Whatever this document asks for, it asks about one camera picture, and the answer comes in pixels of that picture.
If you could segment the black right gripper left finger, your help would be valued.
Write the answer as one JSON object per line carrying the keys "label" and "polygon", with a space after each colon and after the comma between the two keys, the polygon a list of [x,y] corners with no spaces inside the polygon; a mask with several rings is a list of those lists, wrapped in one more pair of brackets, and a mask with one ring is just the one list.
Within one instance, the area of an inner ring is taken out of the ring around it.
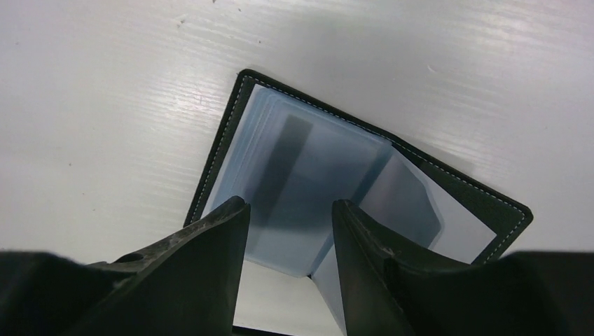
{"label": "black right gripper left finger", "polygon": [[204,218],[114,262],[1,254],[2,335],[230,335],[250,206]]}

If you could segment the white card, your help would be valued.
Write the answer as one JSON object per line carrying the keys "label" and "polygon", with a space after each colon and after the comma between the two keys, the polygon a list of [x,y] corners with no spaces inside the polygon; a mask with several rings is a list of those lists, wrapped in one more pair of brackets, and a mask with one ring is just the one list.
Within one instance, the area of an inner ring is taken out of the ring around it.
{"label": "white card", "polygon": [[246,255],[294,277],[311,273],[330,235],[330,207],[361,194],[387,141],[285,99],[271,104],[263,157],[247,187]]}

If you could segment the black leather card holder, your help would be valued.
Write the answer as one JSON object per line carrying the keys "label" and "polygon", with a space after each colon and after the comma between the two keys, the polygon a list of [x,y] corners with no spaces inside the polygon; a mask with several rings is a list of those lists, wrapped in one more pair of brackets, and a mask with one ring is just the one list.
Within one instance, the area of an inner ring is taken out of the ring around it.
{"label": "black leather card holder", "polygon": [[[351,201],[377,222],[419,246],[460,262],[484,263],[498,258],[532,221],[531,211],[520,202],[396,135],[245,69],[235,81],[188,210],[187,223],[197,221],[233,196],[250,204],[247,187],[256,160],[263,157],[264,133],[271,124],[274,99],[302,104],[387,141],[387,154],[361,194],[340,200]],[[337,326],[345,331],[331,211],[329,240],[313,271],[295,277],[311,278]]]}

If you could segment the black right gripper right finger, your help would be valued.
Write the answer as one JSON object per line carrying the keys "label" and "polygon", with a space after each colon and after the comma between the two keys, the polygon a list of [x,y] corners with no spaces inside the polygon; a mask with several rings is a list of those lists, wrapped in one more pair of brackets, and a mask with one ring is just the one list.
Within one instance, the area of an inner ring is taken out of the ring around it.
{"label": "black right gripper right finger", "polygon": [[592,335],[593,254],[528,251],[468,265],[358,206],[332,206],[348,335]]}

